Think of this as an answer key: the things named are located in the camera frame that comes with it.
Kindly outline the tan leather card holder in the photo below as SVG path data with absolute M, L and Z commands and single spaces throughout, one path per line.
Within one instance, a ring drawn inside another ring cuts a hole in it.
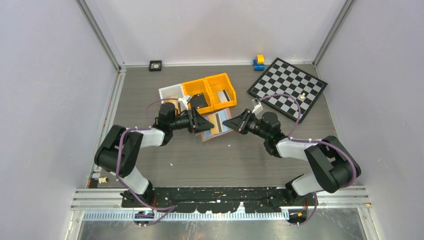
M 233 130 L 223 124 L 224 121 L 232 118 L 231 112 L 229 108 L 225 108 L 209 115 L 205 115 L 204 118 L 213 124 L 213 127 L 209 130 L 203 131 L 201 133 L 197 133 L 197 136 L 201 137 L 203 142 L 206 142 L 210 139 L 222 136 Z

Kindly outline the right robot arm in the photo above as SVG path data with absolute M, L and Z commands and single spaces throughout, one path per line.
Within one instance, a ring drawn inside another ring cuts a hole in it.
M 325 191 L 333 194 L 351 186 L 362 173 L 337 137 L 330 135 L 308 140 L 289 137 L 281 131 L 281 123 L 274 112 L 265 112 L 257 118 L 246 109 L 239 116 L 223 121 L 223 125 L 242 135 L 251 133 L 262 138 L 271 156 L 309 163 L 311 173 L 302 174 L 285 184 L 283 194 L 291 205 L 299 205 L 311 193 Z

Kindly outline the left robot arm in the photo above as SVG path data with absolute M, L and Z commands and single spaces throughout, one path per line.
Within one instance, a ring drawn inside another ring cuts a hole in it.
M 141 148 L 162 147 L 170 142 L 175 130 L 188 130 L 197 134 L 214 127 L 195 108 L 177 113 L 170 102 L 161 104 L 153 126 L 147 128 L 126 128 L 113 125 L 97 149 L 93 162 L 113 174 L 134 194 L 134 200 L 141 207 L 153 202 L 153 185 L 136 167 Z

